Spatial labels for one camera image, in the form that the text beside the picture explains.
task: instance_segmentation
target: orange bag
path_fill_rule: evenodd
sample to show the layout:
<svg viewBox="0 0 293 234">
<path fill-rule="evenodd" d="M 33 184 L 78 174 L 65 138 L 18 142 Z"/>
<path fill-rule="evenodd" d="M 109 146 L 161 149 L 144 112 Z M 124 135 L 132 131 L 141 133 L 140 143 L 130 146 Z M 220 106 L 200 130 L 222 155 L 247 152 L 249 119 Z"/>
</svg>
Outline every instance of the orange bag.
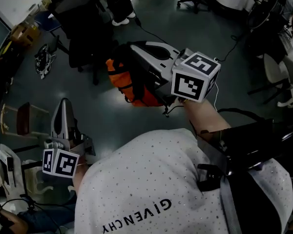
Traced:
<svg viewBox="0 0 293 234">
<path fill-rule="evenodd" d="M 108 75 L 112 84 L 125 95 L 125 100 L 136 107 L 158 107 L 164 104 L 147 89 L 145 78 L 147 71 L 137 63 L 123 65 L 119 60 L 109 59 L 106 62 Z"/>
</svg>

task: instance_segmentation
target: black cable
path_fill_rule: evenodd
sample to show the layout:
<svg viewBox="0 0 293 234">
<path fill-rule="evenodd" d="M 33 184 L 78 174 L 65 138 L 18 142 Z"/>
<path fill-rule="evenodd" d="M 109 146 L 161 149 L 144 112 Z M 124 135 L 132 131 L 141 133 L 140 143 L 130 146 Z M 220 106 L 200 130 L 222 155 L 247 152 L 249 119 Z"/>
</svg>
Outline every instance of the black cable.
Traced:
<svg viewBox="0 0 293 234">
<path fill-rule="evenodd" d="M 175 106 L 175 107 L 173 107 L 172 109 L 170 109 L 167 113 L 163 113 L 163 115 L 166 115 L 166 116 L 168 116 L 168 114 L 170 114 L 170 112 L 172 111 L 172 110 L 174 110 L 176 107 L 183 107 L 183 106 Z"/>
<path fill-rule="evenodd" d="M 11 202 L 11 201 L 16 201 L 16 200 L 22 200 L 22 201 L 25 201 L 27 204 L 28 204 L 28 209 L 30 209 L 30 204 L 29 204 L 29 202 L 27 201 L 27 200 L 25 200 L 25 199 L 22 199 L 22 198 L 14 198 L 14 199 L 10 199 L 10 200 L 8 200 L 8 201 L 6 201 L 2 206 L 1 206 L 1 209 L 0 209 L 0 211 L 3 209 L 3 207 L 7 204 L 7 203 L 9 203 L 9 202 Z M 58 224 L 54 221 L 54 219 L 52 218 L 52 217 L 50 217 L 50 215 L 43 209 L 43 208 L 41 208 L 40 206 L 38 206 L 38 205 L 36 205 L 36 203 L 34 203 L 34 206 L 36 206 L 36 207 L 38 207 L 39 209 L 41 209 L 51 220 L 52 220 L 52 222 L 55 224 L 55 226 L 57 227 L 57 229 L 59 229 L 59 231 L 60 231 L 60 234 L 62 234 L 62 231 L 60 230 L 60 227 L 58 226 Z"/>
<path fill-rule="evenodd" d="M 36 205 L 42 205 L 42 206 L 58 206 L 58 207 L 64 207 L 68 210 L 70 210 L 71 212 L 75 213 L 75 211 L 73 211 L 72 209 L 68 208 L 67 206 L 65 205 L 58 205 L 58 204 L 41 204 L 41 203 L 35 203 Z"/>
<path fill-rule="evenodd" d="M 234 35 L 231 35 L 231 39 L 236 41 L 235 45 L 233 46 L 232 49 L 230 49 L 230 51 L 226 54 L 225 58 L 223 60 L 220 60 L 218 58 L 215 58 L 216 61 L 225 61 L 228 57 L 228 55 L 236 48 L 236 46 L 238 45 L 238 43 L 240 42 L 240 40 L 248 33 L 248 30 L 245 31 L 244 33 L 242 33 L 240 36 L 234 36 Z"/>
<path fill-rule="evenodd" d="M 7 203 L 9 203 L 9 202 L 11 202 L 11 201 L 15 201 L 15 200 L 22 200 L 22 201 L 25 201 L 25 202 L 28 204 L 28 201 L 25 200 L 25 199 L 22 199 L 22 198 L 14 198 L 14 199 L 10 199 L 10 200 L 6 201 L 6 202 L 1 206 L 0 211 L 3 209 L 3 207 L 4 207 Z"/>
<path fill-rule="evenodd" d="M 133 8 L 132 2 L 131 2 L 131 0 L 129 0 L 129 1 L 130 1 L 130 3 L 131 3 L 131 7 L 132 7 L 133 12 L 136 14 L 136 18 L 135 18 L 135 22 L 136 22 L 136 24 L 137 24 L 137 25 L 138 25 L 143 31 L 147 32 L 147 33 L 150 34 L 150 35 L 153 35 L 153 36 L 157 37 L 157 38 L 158 38 L 159 40 L 161 40 L 163 43 L 168 44 L 166 41 L 164 41 L 162 38 L 160 38 L 160 37 L 157 36 L 156 34 L 153 34 L 153 33 L 149 32 L 149 31 L 145 30 L 145 29 L 142 27 L 141 22 L 140 22 L 140 20 L 139 20 L 139 18 L 138 18 L 138 16 L 137 16 L 137 13 L 136 13 L 135 9 Z"/>
<path fill-rule="evenodd" d="M 41 208 L 40 206 L 36 205 L 36 204 L 35 204 L 35 206 L 38 207 L 39 209 L 41 209 L 52 220 L 52 222 L 55 224 L 55 226 L 59 229 L 60 234 L 62 234 L 62 231 L 61 231 L 60 227 L 58 226 L 56 221 L 54 221 L 54 219 L 52 217 L 50 217 L 50 215 L 47 213 L 47 211 L 44 210 L 43 208 Z"/>
<path fill-rule="evenodd" d="M 156 34 L 153 34 L 153 33 L 149 32 L 149 31 L 145 30 L 145 29 L 141 26 L 141 22 L 140 22 L 139 18 L 137 17 L 137 14 L 136 14 L 135 22 L 136 22 L 136 24 L 137 24 L 137 25 L 138 25 L 143 31 L 149 33 L 150 35 L 153 35 L 153 36 L 157 37 L 157 38 L 158 38 L 159 40 L 161 40 L 163 43 L 168 44 L 166 41 L 164 41 L 162 38 L 160 38 L 160 37 L 157 36 Z"/>
</svg>

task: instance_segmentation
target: backpack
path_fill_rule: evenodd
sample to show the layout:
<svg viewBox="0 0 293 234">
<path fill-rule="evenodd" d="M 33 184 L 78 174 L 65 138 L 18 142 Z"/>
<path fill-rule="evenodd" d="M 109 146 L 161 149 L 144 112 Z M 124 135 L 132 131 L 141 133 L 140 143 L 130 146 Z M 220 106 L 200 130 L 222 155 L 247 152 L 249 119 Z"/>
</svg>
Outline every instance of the backpack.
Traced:
<svg viewBox="0 0 293 234">
<path fill-rule="evenodd" d="M 165 105 L 154 93 L 155 80 L 133 56 L 129 43 L 120 45 L 106 65 L 112 84 L 128 103 L 136 107 Z"/>
</svg>

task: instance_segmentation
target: cable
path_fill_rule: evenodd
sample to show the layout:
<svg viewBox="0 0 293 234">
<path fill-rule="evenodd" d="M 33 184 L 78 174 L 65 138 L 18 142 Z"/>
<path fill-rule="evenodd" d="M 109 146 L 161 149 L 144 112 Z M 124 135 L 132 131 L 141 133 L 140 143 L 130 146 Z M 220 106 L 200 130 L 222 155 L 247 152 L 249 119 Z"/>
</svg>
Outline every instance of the cable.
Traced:
<svg viewBox="0 0 293 234">
<path fill-rule="evenodd" d="M 58 207 L 64 207 L 68 210 L 70 210 L 71 212 L 75 213 L 75 211 L 73 211 L 72 209 L 68 208 L 67 206 L 65 205 L 58 205 L 58 204 L 40 204 L 40 203 L 35 203 L 36 205 L 44 205 L 44 206 L 58 206 Z"/>
<path fill-rule="evenodd" d="M 149 31 L 145 30 L 145 29 L 141 26 L 141 22 L 140 22 L 139 18 L 137 17 L 137 14 L 136 14 L 135 22 L 136 22 L 136 24 L 137 24 L 137 25 L 138 25 L 143 31 L 149 33 L 150 35 L 153 35 L 153 36 L 157 37 L 157 38 L 158 38 L 159 40 L 161 40 L 163 43 L 168 44 L 166 41 L 164 41 L 162 38 L 160 38 L 160 37 L 157 36 L 156 34 L 153 34 L 153 33 L 149 32 Z"/>
<path fill-rule="evenodd" d="M 236 48 L 236 46 L 238 45 L 239 41 L 242 40 L 242 38 L 248 33 L 249 31 L 245 31 L 244 33 L 242 33 L 240 36 L 234 36 L 234 35 L 231 35 L 231 39 L 236 41 L 235 45 L 233 46 L 232 49 L 230 49 L 230 51 L 226 54 L 225 58 L 223 60 L 220 60 L 218 58 L 215 58 L 216 61 L 225 61 L 228 57 L 228 55 Z"/>
<path fill-rule="evenodd" d="M 14 198 L 14 199 L 11 199 L 11 200 L 8 200 L 8 201 L 6 201 L 2 206 L 1 206 L 1 209 L 0 209 L 0 211 L 3 209 L 3 207 L 7 204 L 7 203 L 9 203 L 9 202 L 12 202 L 12 201 L 16 201 L 16 200 L 22 200 L 22 201 L 25 201 L 27 204 L 28 204 L 28 209 L 30 209 L 30 203 L 27 201 L 27 200 L 25 200 L 25 199 L 22 199 L 22 198 Z M 62 234 L 62 231 L 61 231 L 61 229 L 60 229 L 60 227 L 58 226 L 58 224 L 54 221 L 54 219 L 52 218 L 52 217 L 50 217 L 50 215 L 43 209 L 43 208 L 41 208 L 40 206 L 38 206 L 38 205 L 36 205 L 36 203 L 34 203 L 33 204 L 34 206 L 36 206 L 36 207 L 38 207 L 39 209 L 41 209 L 51 220 L 52 220 L 52 222 L 55 224 L 55 226 L 57 227 L 57 229 L 59 229 L 59 231 L 60 231 L 60 234 Z"/>
<path fill-rule="evenodd" d="M 145 29 L 142 27 L 141 22 L 140 22 L 140 20 L 139 20 L 139 18 L 138 18 L 138 16 L 137 16 L 137 13 L 136 13 L 135 9 L 133 8 L 133 5 L 132 5 L 131 0 L 130 0 L 130 3 L 131 3 L 131 7 L 132 7 L 133 12 L 136 14 L 136 18 L 135 18 L 135 22 L 136 22 L 136 24 L 137 24 L 137 25 L 138 25 L 143 31 L 147 32 L 147 33 L 150 34 L 150 35 L 153 35 L 153 36 L 157 37 L 157 38 L 158 38 L 159 40 L 161 40 L 163 43 L 168 44 L 166 41 L 164 41 L 162 38 L 160 38 L 160 37 L 157 36 L 156 34 L 153 34 L 153 33 L 149 32 L 149 31 L 145 30 Z"/>
<path fill-rule="evenodd" d="M 50 217 L 50 215 L 47 213 L 47 211 L 44 210 L 43 208 L 41 208 L 40 206 L 36 205 L 36 204 L 35 204 L 35 206 L 38 207 L 39 209 L 41 209 L 52 220 L 52 222 L 55 224 L 55 226 L 57 227 L 57 229 L 59 229 L 60 234 L 62 234 L 62 231 L 61 231 L 60 227 L 58 226 L 58 224 L 56 223 L 56 221 L 54 221 L 54 219 L 52 217 Z"/>
<path fill-rule="evenodd" d="M 12 202 L 12 201 L 15 201 L 15 200 L 22 200 L 22 201 L 25 201 L 25 202 L 28 204 L 28 201 L 25 200 L 25 199 L 22 199 L 22 198 L 14 198 L 14 199 L 10 199 L 10 200 L 6 201 L 6 202 L 1 206 L 0 211 L 3 209 L 3 207 L 4 207 L 7 203 Z"/>
<path fill-rule="evenodd" d="M 219 92 L 219 88 L 218 88 L 218 86 L 217 86 L 217 83 L 215 82 L 215 85 L 216 85 L 216 88 L 217 88 L 217 93 L 216 93 L 216 97 L 215 97 L 215 101 L 214 101 L 214 108 L 216 109 L 216 111 L 217 111 L 217 108 L 216 108 L 216 101 L 217 101 L 217 96 L 218 96 L 218 92 Z"/>
<path fill-rule="evenodd" d="M 174 110 L 176 107 L 183 107 L 183 106 L 175 106 L 175 107 L 173 107 L 172 109 L 170 109 L 167 113 L 166 113 L 166 115 L 168 115 L 172 110 Z"/>
</svg>

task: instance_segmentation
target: white t-shirt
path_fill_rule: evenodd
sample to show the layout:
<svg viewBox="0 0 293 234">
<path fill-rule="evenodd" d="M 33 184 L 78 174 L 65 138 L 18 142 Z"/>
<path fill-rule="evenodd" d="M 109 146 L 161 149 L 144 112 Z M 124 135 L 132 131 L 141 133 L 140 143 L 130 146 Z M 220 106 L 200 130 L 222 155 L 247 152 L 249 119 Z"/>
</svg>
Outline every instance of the white t-shirt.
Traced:
<svg viewBox="0 0 293 234">
<path fill-rule="evenodd" d="M 196 167 L 202 163 L 209 160 L 186 129 L 152 131 L 133 139 L 85 174 L 75 233 L 228 233 L 219 189 L 198 190 L 197 181 L 205 174 Z M 289 197 L 288 190 L 284 196 Z"/>
</svg>

